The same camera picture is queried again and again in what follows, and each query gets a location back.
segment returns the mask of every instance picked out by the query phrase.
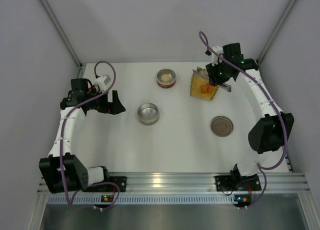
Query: black bracket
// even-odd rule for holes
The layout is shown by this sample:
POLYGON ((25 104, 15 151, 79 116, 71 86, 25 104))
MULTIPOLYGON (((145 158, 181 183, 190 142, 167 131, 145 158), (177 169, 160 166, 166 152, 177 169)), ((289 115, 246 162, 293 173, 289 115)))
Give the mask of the black bracket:
MULTIPOLYGON (((64 175, 69 191, 85 190, 88 186, 88 171, 80 160, 70 153, 63 157, 64 175)), ((59 157, 50 155, 40 159, 39 168, 49 191, 53 194, 64 191, 59 157)))
MULTIPOLYGON (((63 156, 63 165, 65 168, 64 175, 66 185, 69 191, 81 190, 83 192, 98 193, 113 192, 115 190, 112 185, 88 187, 88 171, 75 155, 66 153, 63 156)), ((101 167, 103 168, 103 181, 115 183, 119 186, 120 192, 125 192, 127 188, 126 176, 111 177, 106 167, 101 167)), ((40 159, 39 168, 49 191, 53 194, 62 193, 64 191, 64 187, 61 178, 61 171, 59 170, 60 158, 49 156, 48 158, 40 159)))
MULTIPOLYGON (((98 96, 101 91, 97 91, 95 88, 88 88, 88 79, 72 79, 71 88, 68 97, 63 98, 60 103, 60 108, 65 109, 67 107, 74 107, 88 99, 98 96)), ((108 102, 108 93, 84 104, 81 108, 85 114, 91 109, 98 111, 103 114, 120 114, 125 112, 126 108, 121 104, 118 92, 116 90, 112 91, 112 102, 108 102)))
POLYGON ((252 176, 241 176, 237 165, 230 171, 230 175, 218 175, 215 176, 214 179, 218 192, 249 191, 249 186, 251 191, 260 191, 262 189, 257 174, 252 176))
MULTIPOLYGON (((117 184, 120 189, 120 193, 125 193, 127 188, 127 177, 126 176, 110 176, 109 181, 117 184)), ((96 187, 87 187, 83 192, 85 193, 112 193, 115 187, 112 185, 100 185, 96 187)))
MULTIPOLYGON (((295 119, 291 113, 281 112, 281 117, 284 121, 287 138, 289 138, 295 119)), ((284 144, 284 140, 278 115, 265 115, 264 118, 259 119, 248 134, 249 144, 258 154, 278 150, 284 144)))
MULTIPOLYGON (((244 59, 244 55, 241 54, 239 43, 224 45, 222 48, 223 57, 237 67, 244 71, 247 69, 258 70, 258 65, 253 59, 244 59)), ((238 70, 220 61, 218 64, 212 65, 212 63, 210 63, 205 67, 209 75, 209 83, 213 86, 221 85, 227 82, 230 78, 233 78, 236 81, 239 75, 238 70)))

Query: white table surface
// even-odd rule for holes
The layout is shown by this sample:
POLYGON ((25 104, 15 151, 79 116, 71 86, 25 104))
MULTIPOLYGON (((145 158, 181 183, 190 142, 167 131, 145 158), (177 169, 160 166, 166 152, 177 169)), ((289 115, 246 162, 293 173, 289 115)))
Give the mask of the white table surface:
MULTIPOLYGON (((255 118, 233 80, 228 82, 232 93, 219 89, 213 101, 190 96, 192 69, 206 64, 115 63, 113 89, 126 112, 109 115, 89 111, 80 131, 77 157, 86 167, 103 165, 110 172, 229 172, 250 147, 248 132, 255 118), (176 84, 170 89, 156 83, 157 72, 163 68, 176 73, 176 84), (139 106, 148 102, 155 104, 160 114, 151 126, 141 124, 137 115, 139 106), (228 137, 217 137, 210 130, 211 120, 218 115, 233 121, 234 130, 228 137)), ((94 80, 94 65, 86 65, 84 78, 94 80)), ((97 72, 113 76, 106 64, 100 64, 97 72)), ((282 150, 274 152, 263 165, 273 165, 281 154, 282 150)), ((271 172, 288 172, 286 162, 271 172)))

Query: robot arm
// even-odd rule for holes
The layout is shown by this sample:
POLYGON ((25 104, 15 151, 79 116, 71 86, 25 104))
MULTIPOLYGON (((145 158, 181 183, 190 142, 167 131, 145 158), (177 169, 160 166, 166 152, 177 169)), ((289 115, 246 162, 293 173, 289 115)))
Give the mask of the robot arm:
MULTIPOLYGON (((239 43, 225 45, 223 48, 215 46, 212 49, 232 64, 246 71, 270 96, 262 81, 260 72, 257 71, 258 65, 253 59, 244 59, 239 43)), ((247 150, 243 159, 230 172, 232 189, 234 191, 247 190, 248 185, 256 186, 255 183, 259 181, 257 163, 263 164, 266 158, 284 145, 284 135, 279 116, 270 102, 273 102, 275 108, 281 113, 287 137, 290 135, 294 118, 291 113, 284 114, 273 100, 268 100, 257 83, 254 83, 250 78, 232 66, 222 62, 217 56, 212 55, 212 62, 206 66, 206 70, 209 76, 209 83, 213 86, 219 85, 223 89, 226 89, 225 82, 233 78, 244 91, 253 110, 256 125, 248 134, 248 142, 251 149, 247 150)), ((261 190, 261 186, 259 185, 256 190, 261 190)))
POLYGON ((106 167, 86 168, 76 157, 76 153, 81 125, 89 110, 94 109, 100 113, 113 115, 126 110, 119 101, 117 91, 112 91, 112 103, 108 102, 108 94, 105 94, 75 109, 67 116, 79 103, 92 99, 106 91, 110 80, 108 75, 98 77, 93 82, 93 85, 88 79, 71 80, 72 90, 69 91, 68 97, 64 98, 60 103, 60 125, 53 147, 48 157, 40 159, 39 162, 40 171, 51 193, 61 193, 64 191, 60 166, 61 147, 63 149, 63 169, 69 191, 85 191, 93 183, 110 181, 106 167), (61 132, 65 120, 62 138, 61 132))

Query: metal frame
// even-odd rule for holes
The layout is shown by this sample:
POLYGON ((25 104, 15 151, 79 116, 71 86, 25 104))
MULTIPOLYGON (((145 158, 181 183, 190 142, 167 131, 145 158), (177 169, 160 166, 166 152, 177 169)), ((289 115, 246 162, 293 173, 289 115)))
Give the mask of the metal frame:
POLYGON ((50 7, 49 3, 47 0, 38 0, 40 5, 43 7, 44 11, 46 12, 49 20, 51 21, 51 23, 53 24, 54 28, 56 29, 58 35, 60 36, 62 42, 64 43, 64 45, 66 46, 67 50, 69 51, 72 59, 74 60, 75 64, 78 66, 79 69, 81 69, 82 64, 74 50, 74 48, 72 47, 66 33, 64 32, 63 28, 61 27, 56 15, 54 14, 52 8, 50 7))
MULTIPOLYGON (((234 194, 228 197, 217 192, 214 176, 222 173, 111 173, 127 176, 126 193, 121 193, 116 205, 160 204, 233 204, 234 194)), ((320 217, 303 173, 267 173, 265 194, 298 194, 309 229, 320 230, 320 217)), ((259 174, 261 184, 263 177, 259 174)), ((29 229, 39 229, 48 204, 67 204, 64 194, 50 194, 44 182, 38 188, 38 200, 29 229)), ((78 193, 75 205, 103 205, 101 196, 112 193, 78 193)))
MULTIPOLYGON (((110 173, 111 176, 126 176, 126 192, 121 195, 189 195, 218 194, 214 176, 222 173, 110 173)), ((262 174, 258 174, 264 185, 262 174)), ((267 173, 266 194, 288 194, 309 191, 309 186, 302 173, 267 173)), ((50 194, 44 179, 41 180, 37 193, 50 194)))
POLYGON ((284 12, 280 16, 278 22, 276 23, 273 31, 271 32, 269 38, 267 39, 267 42, 265 43, 264 47, 262 48, 261 54, 259 55, 259 58, 256 60, 257 63, 261 64, 263 59, 265 58, 266 54, 268 53, 271 45, 273 44, 274 40, 276 39, 277 35, 279 34, 279 31, 281 30, 284 22, 288 18, 289 14, 295 7, 298 0, 289 0, 288 4, 286 5, 284 12))
MULTIPOLYGON (((86 65, 80 62, 74 48, 72 47, 66 33, 56 18, 47 0, 38 0, 48 15, 61 40, 68 49, 71 57, 79 68, 78 78, 84 74, 86 65)), ((285 20, 288 18, 298 0, 290 0, 284 12, 276 23, 266 44, 258 58, 261 63, 276 39, 285 20)), ((289 170, 292 169, 289 159, 286 159, 289 170)), ((126 193, 122 193, 116 204, 232 204, 233 195, 228 198, 216 191, 214 176, 222 175, 216 173, 111 173, 112 176, 127 176, 126 193)), ((264 178, 259 175, 262 185, 264 178)), ((309 229, 320 230, 320 217, 310 193, 309 186, 304 174, 285 173, 267 174, 267 190, 265 194, 288 194, 297 193, 301 202, 303 214, 309 229)), ((93 204, 99 202, 104 193, 78 193, 75 204, 93 204)), ((37 201, 34 206, 31 221, 27 229, 39 229, 45 213, 47 204, 64 204, 63 194, 52 195, 44 182, 41 183, 37 192, 37 201)))

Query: cable clip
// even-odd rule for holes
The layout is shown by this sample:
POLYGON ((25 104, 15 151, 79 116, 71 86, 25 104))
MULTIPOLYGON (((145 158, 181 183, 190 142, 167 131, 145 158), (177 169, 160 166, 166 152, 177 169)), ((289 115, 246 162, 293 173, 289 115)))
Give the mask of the cable clip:
POLYGON ((263 104, 266 104, 266 103, 274 103, 274 100, 271 99, 271 100, 267 100, 267 101, 264 101, 264 102, 260 102, 260 105, 263 105, 263 104))
POLYGON ((63 117, 63 118, 61 118, 61 120, 64 120, 64 119, 75 119, 75 117, 63 117))
POLYGON ((56 142, 61 141, 61 140, 67 140, 67 141, 70 142, 70 139, 66 139, 66 138, 63 138, 61 136, 59 138, 57 138, 54 142, 56 143, 56 142))
POLYGON ((264 85, 264 83, 263 82, 257 82, 257 83, 254 83, 254 84, 250 85, 250 87, 253 87, 253 86, 256 86, 256 85, 264 85))

